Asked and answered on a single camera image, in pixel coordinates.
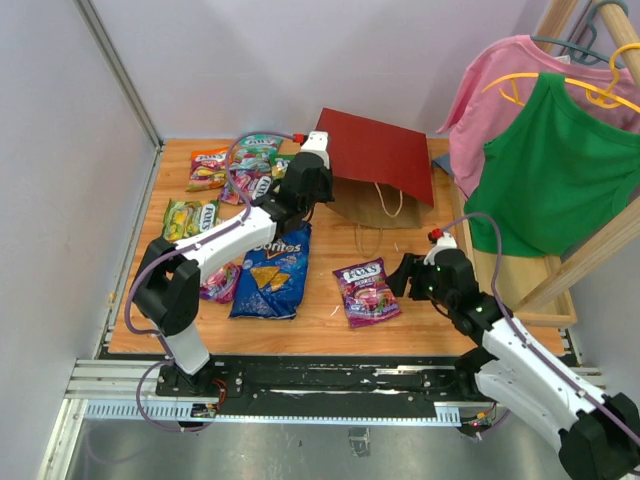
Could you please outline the green snack bag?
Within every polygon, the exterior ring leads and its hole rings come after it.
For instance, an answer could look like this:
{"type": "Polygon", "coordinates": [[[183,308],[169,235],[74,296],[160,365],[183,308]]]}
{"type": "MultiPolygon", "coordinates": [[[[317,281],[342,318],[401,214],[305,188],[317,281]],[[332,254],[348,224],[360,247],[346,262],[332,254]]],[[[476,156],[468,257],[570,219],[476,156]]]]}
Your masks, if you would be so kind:
{"type": "Polygon", "coordinates": [[[274,180],[283,179],[288,169],[289,163],[294,158],[294,155],[274,155],[270,159],[271,177],[274,180]]]}

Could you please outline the purple Fox's berries candy bag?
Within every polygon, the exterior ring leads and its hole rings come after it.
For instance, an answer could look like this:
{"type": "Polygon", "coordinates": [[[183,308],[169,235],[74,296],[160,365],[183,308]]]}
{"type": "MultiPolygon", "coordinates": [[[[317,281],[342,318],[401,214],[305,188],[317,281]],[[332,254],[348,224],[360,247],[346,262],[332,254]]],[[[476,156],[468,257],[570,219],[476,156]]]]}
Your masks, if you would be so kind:
{"type": "Polygon", "coordinates": [[[387,285],[382,258],[334,270],[333,275],[350,328],[375,325],[401,314],[400,305],[387,285]]]}

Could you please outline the purple black cherry candy bag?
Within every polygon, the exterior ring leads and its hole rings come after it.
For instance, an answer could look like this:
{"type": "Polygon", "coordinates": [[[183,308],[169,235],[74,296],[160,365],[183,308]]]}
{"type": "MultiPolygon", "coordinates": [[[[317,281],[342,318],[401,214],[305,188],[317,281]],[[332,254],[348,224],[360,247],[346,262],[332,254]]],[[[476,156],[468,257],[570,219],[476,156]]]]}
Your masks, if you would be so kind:
{"type": "Polygon", "coordinates": [[[245,197],[255,200],[264,195],[272,183],[270,174],[253,170],[232,171],[231,180],[239,190],[234,189],[227,181],[218,197],[219,201],[230,205],[243,204],[245,197]]]}

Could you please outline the teal Fox's mint candy bag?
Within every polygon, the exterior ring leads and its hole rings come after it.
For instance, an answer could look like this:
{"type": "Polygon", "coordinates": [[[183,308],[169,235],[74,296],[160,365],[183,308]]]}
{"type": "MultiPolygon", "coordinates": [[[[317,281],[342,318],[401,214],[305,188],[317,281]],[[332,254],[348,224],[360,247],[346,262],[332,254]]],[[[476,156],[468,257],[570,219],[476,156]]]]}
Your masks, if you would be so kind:
{"type": "Polygon", "coordinates": [[[230,170],[271,171],[271,160],[278,153],[282,138],[269,134],[253,134],[242,139],[233,149],[230,170]]]}

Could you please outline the red paper bag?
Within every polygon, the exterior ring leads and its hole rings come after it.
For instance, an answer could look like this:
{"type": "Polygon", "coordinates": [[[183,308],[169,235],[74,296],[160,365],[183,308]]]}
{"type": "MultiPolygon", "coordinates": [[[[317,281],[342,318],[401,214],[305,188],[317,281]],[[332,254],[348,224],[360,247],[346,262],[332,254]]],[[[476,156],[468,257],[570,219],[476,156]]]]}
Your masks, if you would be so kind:
{"type": "Polygon", "coordinates": [[[362,257],[376,254],[384,231],[424,226],[435,206],[425,134],[328,107],[316,129],[329,134],[329,208],[354,224],[362,257]]]}

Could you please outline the orange Fox's fruits candy bag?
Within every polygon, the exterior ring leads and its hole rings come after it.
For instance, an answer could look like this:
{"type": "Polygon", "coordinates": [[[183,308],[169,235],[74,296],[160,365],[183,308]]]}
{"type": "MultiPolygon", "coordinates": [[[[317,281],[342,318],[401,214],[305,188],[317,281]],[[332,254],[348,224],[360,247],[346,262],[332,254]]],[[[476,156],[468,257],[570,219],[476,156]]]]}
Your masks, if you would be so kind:
{"type": "Polygon", "coordinates": [[[187,192],[199,192],[223,187],[227,181],[227,147],[196,150],[191,153],[187,192]]]}

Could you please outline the blue Doritos chips bag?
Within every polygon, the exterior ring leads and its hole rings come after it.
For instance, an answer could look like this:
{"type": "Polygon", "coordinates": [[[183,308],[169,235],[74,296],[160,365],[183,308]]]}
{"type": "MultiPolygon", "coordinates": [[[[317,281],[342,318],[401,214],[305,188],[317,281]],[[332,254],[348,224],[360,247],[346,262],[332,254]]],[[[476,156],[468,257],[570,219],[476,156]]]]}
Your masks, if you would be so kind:
{"type": "Polygon", "coordinates": [[[248,251],[230,318],[293,319],[305,291],[312,227],[248,251]]]}

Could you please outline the green yellow Fox's candy bag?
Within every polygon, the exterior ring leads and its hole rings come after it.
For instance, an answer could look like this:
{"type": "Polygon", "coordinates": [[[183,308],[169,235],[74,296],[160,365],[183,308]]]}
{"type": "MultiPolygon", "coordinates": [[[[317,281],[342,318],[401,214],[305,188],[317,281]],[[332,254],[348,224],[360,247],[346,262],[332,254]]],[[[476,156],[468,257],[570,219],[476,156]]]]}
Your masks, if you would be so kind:
{"type": "Polygon", "coordinates": [[[171,199],[166,207],[162,236],[169,242],[190,238],[216,226],[217,200],[178,201],[171,199]]]}

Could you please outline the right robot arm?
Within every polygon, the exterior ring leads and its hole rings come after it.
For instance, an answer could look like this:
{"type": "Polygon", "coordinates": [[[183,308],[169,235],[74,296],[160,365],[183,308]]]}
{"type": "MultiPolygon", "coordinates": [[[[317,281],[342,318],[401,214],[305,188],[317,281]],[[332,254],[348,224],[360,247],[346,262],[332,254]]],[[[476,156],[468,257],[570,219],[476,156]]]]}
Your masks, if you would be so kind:
{"type": "Polygon", "coordinates": [[[407,253],[387,281],[395,295],[443,308],[475,348],[454,363],[466,400],[496,401],[533,428],[572,479],[621,479],[639,469],[639,409],[610,395],[549,353],[499,298],[480,290],[458,248],[407,253]]]}

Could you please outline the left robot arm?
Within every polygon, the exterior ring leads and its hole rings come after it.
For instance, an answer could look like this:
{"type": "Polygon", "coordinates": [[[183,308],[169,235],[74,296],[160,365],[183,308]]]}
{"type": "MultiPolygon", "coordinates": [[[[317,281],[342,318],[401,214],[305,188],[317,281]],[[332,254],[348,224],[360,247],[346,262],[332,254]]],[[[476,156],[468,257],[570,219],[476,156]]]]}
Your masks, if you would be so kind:
{"type": "Polygon", "coordinates": [[[302,229],[316,204],[332,200],[329,162],[301,151],[277,185],[246,202],[232,219],[182,242],[158,237],[147,246],[125,304],[125,320],[131,321],[135,306],[152,322],[168,365],[190,394],[203,395],[214,383],[211,355],[195,325],[202,283],[237,257],[302,229]]]}

